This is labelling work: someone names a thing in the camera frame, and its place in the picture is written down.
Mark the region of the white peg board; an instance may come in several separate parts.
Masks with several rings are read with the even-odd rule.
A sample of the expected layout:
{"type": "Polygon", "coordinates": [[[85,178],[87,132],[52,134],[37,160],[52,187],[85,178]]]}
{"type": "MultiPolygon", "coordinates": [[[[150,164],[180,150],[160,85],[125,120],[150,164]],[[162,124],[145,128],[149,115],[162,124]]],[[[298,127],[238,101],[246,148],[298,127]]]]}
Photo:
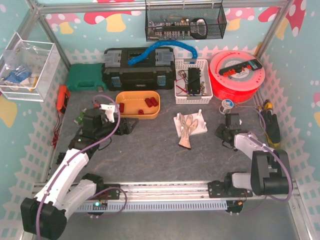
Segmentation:
{"type": "Polygon", "coordinates": [[[182,136],[184,130],[182,120],[184,120],[185,125],[188,126],[190,136],[204,134],[208,131],[207,122],[204,120],[202,109],[188,115],[182,115],[180,112],[176,114],[173,121],[179,138],[182,136]]]}

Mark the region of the large red spring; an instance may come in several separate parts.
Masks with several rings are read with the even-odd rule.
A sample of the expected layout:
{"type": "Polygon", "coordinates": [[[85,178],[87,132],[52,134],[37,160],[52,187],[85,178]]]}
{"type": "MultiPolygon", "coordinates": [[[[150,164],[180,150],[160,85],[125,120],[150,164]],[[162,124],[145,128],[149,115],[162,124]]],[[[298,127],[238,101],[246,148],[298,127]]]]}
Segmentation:
{"type": "Polygon", "coordinates": [[[154,107],[157,107],[157,106],[159,105],[159,103],[158,103],[158,101],[156,100],[155,97],[151,97],[151,98],[150,98],[150,101],[151,101],[151,103],[152,103],[152,105],[153,105],[154,107]]]}
{"type": "Polygon", "coordinates": [[[125,104],[123,102],[119,103],[119,111],[121,114],[125,111],[125,104]]]}
{"type": "Polygon", "coordinates": [[[149,108],[153,107],[153,103],[150,98],[145,98],[144,101],[149,108]]]}

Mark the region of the beige work glove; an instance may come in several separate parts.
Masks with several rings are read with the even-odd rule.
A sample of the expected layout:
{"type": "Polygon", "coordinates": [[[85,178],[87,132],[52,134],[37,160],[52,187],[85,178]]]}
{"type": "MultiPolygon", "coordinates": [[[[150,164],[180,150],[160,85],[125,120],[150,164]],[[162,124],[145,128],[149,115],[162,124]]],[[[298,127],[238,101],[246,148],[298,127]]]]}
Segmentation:
{"type": "Polygon", "coordinates": [[[183,115],[181,115],[179,121],[182,127],[182,132],[178,145],[180,147],[191,150],[190,135],[198,127],[199,121],[198,119],[194,120],[191,114],[189,114],[186,118],[183,115]]]}

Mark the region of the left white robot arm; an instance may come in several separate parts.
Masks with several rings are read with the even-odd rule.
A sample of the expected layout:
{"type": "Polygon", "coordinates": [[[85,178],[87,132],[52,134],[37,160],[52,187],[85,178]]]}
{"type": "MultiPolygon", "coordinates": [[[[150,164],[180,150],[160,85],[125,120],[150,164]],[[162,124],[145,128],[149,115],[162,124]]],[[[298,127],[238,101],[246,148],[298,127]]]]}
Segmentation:
{"type": "Polygon", "coordinates": [[[33,197],[26,197],[20,212],[25,232],[37,239],[57,240],[64,232],[70,216],[86,200],[106,194],[122,193],[119,185],[106,187],[101,176],[87,173],[73,186],[80,171],[88,164],[100,144],[112,135],[128,135],[138,119],[118,116],[114,121],[104,110],[91,108],[85,111],[82,126],[70,141],[68,150],[60,154],[60,164],[45,186],[33,197]]]}

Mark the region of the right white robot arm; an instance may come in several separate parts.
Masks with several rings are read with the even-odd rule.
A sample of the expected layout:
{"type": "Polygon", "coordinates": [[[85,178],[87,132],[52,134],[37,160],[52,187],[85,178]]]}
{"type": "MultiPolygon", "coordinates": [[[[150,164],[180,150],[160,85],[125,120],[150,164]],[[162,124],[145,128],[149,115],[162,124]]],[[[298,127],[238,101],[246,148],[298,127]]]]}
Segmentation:
{"type": "Polygon", "coordinates": [[[224,177],[223,190],[227,195],[244,190],[281,202],[291,198],[293,181],[286,151],[273,149],[254,133],[242,130],[237,113],[225,114],[225,123],[218,126],[215,135],[222,140],[222,146],[241,151],[251,159],[250,172],[228,172],[224,177]]]}

